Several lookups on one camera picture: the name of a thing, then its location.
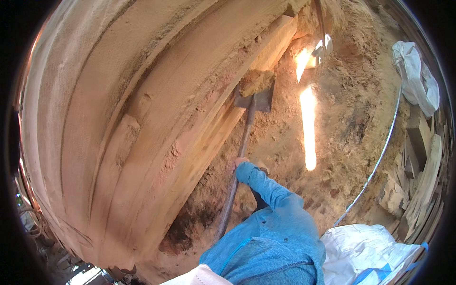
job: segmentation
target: sunlight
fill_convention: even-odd
[[[314,170],[316,167],[315,154],[315,106],[316,99],[312,88],[308,87],[299,97],[301,102],[302,126],[304,129],[304,151],[306,153],[306,169]]]
[[[328,47],[328,43],[329,41],[331,40],[331,37],[326,34],[325,35],[325,47]],[[304,48],[299,54],[298,56],[296,57],[296,63],[297,63],[297,67],[296,67],[296,79],[298,80],[298,83],[299,81],[301,81],[301,77],[302,77],[302,74],[304,72],[304,70],[306,68],[312,68],[312,67],[315,67],[317,66],[317,63],[316,63],[316,57],[318,57],[318,64],[321,63],[321,57],[322,57],[322,50],[320,51],[317,51],[317,53],[314,55],[312,55],[318,48],[322,47],[323,46],[323,40],[320,40],[317,45],[315,46],[315,48],[313,49],[313,51],[310,51],[308,50],[307,48]]]
[[[306,68],[307,62],[309,61],[309,57],[311,56],[312,52],[309,52],[306,48],[301,51],[300,54],[296,57],[296,62],[298,66],[296,67],[296,79],[298,79],[298,83],[301,80],[302,73]]]

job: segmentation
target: white sack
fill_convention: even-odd
[[[161,285],[233,285],[225,278],[214,273],[206,264],[200,264],[189,272],[171,279]]]
[[[321,237],[326,247],[323,264],[325,285],[350,285],[365,269],[389,264],[392,272],[382,281],[371,272],[359,284],[387,284],[409,266],[420,248],[417,244],[398,244],[381,225],[354,224],[331,228]]]
[[[414,42],[398,41],[393,45],[393,64],[402,78],[402,93],[418,104],[426,117],[439,108],[439,86],[422,61]]]

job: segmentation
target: shovel handle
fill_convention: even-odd
[[[238,157],[244,157],[245,152],[247,150],[247,143],[249,142],[250,138],[250,131],[252,129],[252,125],[255,119],[255,97],[252,98],[252,103],[250,104],[248,114],[247,114],[247,121],[245,123],[244,134],[242,135],[242,142],[241,147],[239,148]],[[233,173],[233,177],[231,177],[231,182],[228,188],[228,197],[225,200],[225,204],[222,209],[221,221],[218,225],[217,231],[215,232],[215,237],[212,245],[214,245],[222,236],[225,234],[228,226],[228,221],[231,216],[231,210],[234,204],[234,198],[236,197],[236,192],[238,191],[239,181],[236,178],[236,171]]]

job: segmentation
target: dirt ground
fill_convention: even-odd
[[[319,68],[305,70],[298,83],[295,57],[305,41],[292,42],[276,66],[272,111],[256,114],[247,154],[252,162],[263,161],[271,178],[303,197],[304,209],[314,217],[320,234],[333,226],[361,191],[381,154],[401,83],[391,64],[391,47],[403,39],[397,24],[382,8],[375,13],[358,0],[329,0],[324,6],[334,10],[333,52]],[[309,86],[317,100],[317,163],[312,171],[305,166],[299,102],[301,92]],[[388,168],[402,147],[394,141],[404,135],[408,116],[404,104],[381,169]],[[211,246],[245,119],[244,115],[207,168],[163,239],[160,251],[150,262],[137,264],[150,283],[188,272]],[[377,190],[373,183],[362,205],[343,222],[386,226],[394,221],[376,204]],[[255,207],[249,188],[240,185],[228,230]]]

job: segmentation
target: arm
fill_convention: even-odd
[[[255,164],[244,161],[236,169],[239,182],[247,184],[261,195],[261,198],[275,210],[289,196],[296,196],[302,203],[302,198],[268,178]]]

